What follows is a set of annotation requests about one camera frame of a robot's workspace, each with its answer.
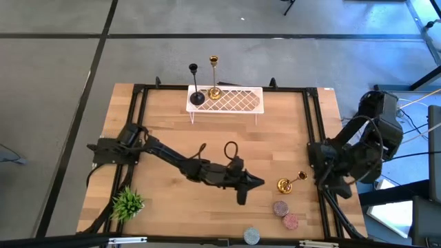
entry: white cable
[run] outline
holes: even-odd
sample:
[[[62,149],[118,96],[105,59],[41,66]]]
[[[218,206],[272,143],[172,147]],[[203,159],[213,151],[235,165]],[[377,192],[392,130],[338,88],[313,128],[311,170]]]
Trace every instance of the white cable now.
[[[408,101],[408,102],[412,102],[412,101],[407,100],[407,99],[398,99],[398,100],[400,100],[400,101]],[[416,103],[421,104],[421,105],[424,105],[424,106],[426,106],[426,107],[429,107],[426,103],[419,103],[419,102],[416,102]]]
[[[412,140],[418,138],[419,136],[422,136],[423,134],[426,134],[426,133],[428,133],[428,132],[434,130],[435,128],[437,128],[437,127],[439,127],[439,126],[441,126],[441,123],[438,123],[437,125],[434,125],[431,129],[429,129],[429,130],[427,130],[427,131],[425,131],[425,132],[423,132],[423,133],[421,133],[421,134],[419,134],[419,135],[417,135],[417,136],[415,136],[415,137],[413,137],[413,138],[410,138],[410,139],[408,139],[407,141],[403,141],[403,142],[401,142],[401,145],[404,144],[404,143],[408,143],[409,141],[412,141]]]
[[[410,102],[410,103],[404,104],[403,106],[400,107],[400,109],[402,109],[402,108],[404,108],[404,107],[407,107],[407,106],[409,106],[409,105],[412,104],[412,103],[417,103],[418,101],[420,101],[420,100],[422,100],[422,99],[425,99],[426,97],[431,96],[431,95],[433,95],[433,94],[435,94],[436,92],[439,92],[439,91],[441,91],[441,88],[440,88],[440,89],[437,89],[437,90],[434,91],[434,92],[428,93],[427,95],[423,96],[423,97],[420,98],[420,99],[417,99],[417,100],[414,100],[414,101],[412,101],[412,102]]]

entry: gold candle holder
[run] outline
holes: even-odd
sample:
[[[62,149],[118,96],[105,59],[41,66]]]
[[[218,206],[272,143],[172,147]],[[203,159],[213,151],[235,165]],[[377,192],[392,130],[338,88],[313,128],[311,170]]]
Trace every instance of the gold candle holder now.
[[[287,178],[282,178],[277,182],[277,189],[282,194],[289,194],[292,192],[292,183],[297,180],[306,180],[308,175],[306,172],[298,172],[298,176],[294,180],[288,180]]]
[[[222,90],[216,87],[216,66],[218,65],[219,58],[215,55],[209,58],[209,62],[213,67],[213,88],[208,90],[208,97],[211,100],[218,100],[222,96]]]

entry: wooden table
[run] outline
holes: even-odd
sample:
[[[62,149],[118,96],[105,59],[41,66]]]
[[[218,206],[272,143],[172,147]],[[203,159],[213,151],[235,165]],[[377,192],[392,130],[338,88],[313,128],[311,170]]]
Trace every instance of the wooden table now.
[[[104,137],[116,137],[124,126],[132,88],[133,84],[115,85]],[[334,137],[342,128],[335,92],[319,88],[318,93],[326,135]],[[186,98],[185,90],[149,90],[144,125],[150,134],[185,156],[195,154],[202,143],[207,143],[202,157],[224,165],[229,162],[223,153],[224,145],[236,141],[245,168],[265,179],[265,184],[251,190],[247,204],[240,206],[233,189],[190,182],[175,167],[143,153],[134,170],[132,189],[144,197],[145,208],[125,224],[123,234],[240,238],[246,228],[255,227],[261,238],[324,238],[317,188],[306,153],[308,135],[302,94],[264,92],[265,113],[257,126],[253,116],[240,114],[200,114],[192,125],[185,111]],[[319,137],[312,99],[310,106],[315,137]],[[115,168],[105,165],[91,177],[78,231],[89,227],[109,201]],[[307,172],[309,178],[295,182],[291,194],[279,193],[278,179],[295,178],[299,171]],[[352,224],[366,236],[355,185],[352,192],[350,199],[339,198],[338,202]],[[273,215],[272,205],[277,200],[287,202],[290,212],[298,216],[297,230],[287,230]],[[332,210],[329,206],[327,209],[331,234],[335,235]]]

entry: green plant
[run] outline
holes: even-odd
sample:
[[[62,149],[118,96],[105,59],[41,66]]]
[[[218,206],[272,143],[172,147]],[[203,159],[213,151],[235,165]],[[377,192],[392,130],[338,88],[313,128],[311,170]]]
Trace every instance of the green plant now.
[[[113,214],[110,217],[122,223],[135,217],[144,208],[144,200],[136,192],[132,193],[129,187],[126,187],[113,200]]]

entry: concrete floor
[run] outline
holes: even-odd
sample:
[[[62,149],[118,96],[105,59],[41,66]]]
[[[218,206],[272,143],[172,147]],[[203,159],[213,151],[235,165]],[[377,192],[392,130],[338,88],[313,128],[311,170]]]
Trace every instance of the concrete floor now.
[[[422,20],[433,19],[427,2],[413,1]],[[0,0],[0,32],[101,33],[110,4]],[[284,17],[286,7],[276,0],[120,1],[110,33],[419,33],[405,3],[297,0]],[[0,39],[0,142],[29,160],[25,166],[0,166],[0,240],[32,235],[97,43]],[[207,58],[213,54],[220,57],[221,81],[267,85],[275,77],[279,86],[333,87],[341,116],[355,113],[374,84],[411,84],[436,67],[426,44],[415,40],[107,40],[48,235],[75,232],[92,161],[85,145],[101,133],[113,85],[154,83],[155,76],[164,84],[190,84],[189,63],[200,65],[199,82],[208,84],[203,79],[211,76]],[[427,100],[439,102],[436,96]],[[415,104],[407,114],[418,125],[427,110]],[[403,129],[411,128],[403,124]],[[420,149],[427,150],[422,138],[399,154]],[[427,158],[390,162],[383,174],[398,183],[427,178]]]

